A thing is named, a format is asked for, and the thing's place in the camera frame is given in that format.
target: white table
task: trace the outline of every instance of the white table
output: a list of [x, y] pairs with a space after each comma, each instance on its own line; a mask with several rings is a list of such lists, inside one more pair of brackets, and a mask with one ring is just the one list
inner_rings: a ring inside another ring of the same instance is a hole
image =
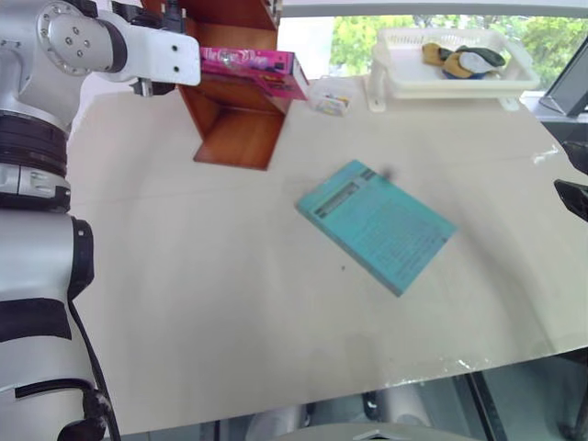
[[[296, 103], [268, 172], [195, 164], [178, 94], [102, 96], [70, 145], [96, 237], [77, 303], [125, 434], [324, 400], [588, 345], [587, 183], [497, 101]], [[351, 159], [457, 224], [397, 298], [294, 209]]]

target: pink box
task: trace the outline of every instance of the pink box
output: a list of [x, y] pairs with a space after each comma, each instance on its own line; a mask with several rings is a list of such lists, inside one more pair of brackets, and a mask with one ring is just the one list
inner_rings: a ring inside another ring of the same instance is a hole
[[294, 52], [200, 48], [204, 74], [252, 80], [269, 96], [306, 100], [309, 82]]

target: green trees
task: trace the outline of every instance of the green trees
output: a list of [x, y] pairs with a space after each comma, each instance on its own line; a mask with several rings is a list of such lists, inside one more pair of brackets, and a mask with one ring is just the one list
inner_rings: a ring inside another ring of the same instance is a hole
[[547, 89], [588, 36], [588, 20], [566, 17], [520, 16], [383, 16], [337, 17], [334, 24], [332, 66], [344, 66], [350, 75], [365, 74], [371, 47], [381, 28], [486, 28], [520, 41], [535, 62]]

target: teal book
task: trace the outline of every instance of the teal book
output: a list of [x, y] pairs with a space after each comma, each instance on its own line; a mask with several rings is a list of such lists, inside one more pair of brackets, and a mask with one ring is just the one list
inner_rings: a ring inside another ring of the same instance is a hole
[[303, 197], [297, 209], [397, 296], [456, 231], [359, 161]]

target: white tray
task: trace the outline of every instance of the white tray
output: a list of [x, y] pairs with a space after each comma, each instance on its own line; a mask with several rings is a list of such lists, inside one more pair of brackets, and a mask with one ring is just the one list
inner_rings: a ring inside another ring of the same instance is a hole
[[[444, 48], [461, 45], [485, 47], [507, 60], [497, 74], [482, 80], [449, 80], [440, 67], [423, 63], [422, 47], [435, 42]], [[488, 29], [388, 28], [378, 33], [367, 80], [367, 101], [372, 111], [386, 108], [387, 88], [397, 98], [519, 97], [539, 84], [533, 60], [521, 46]]]

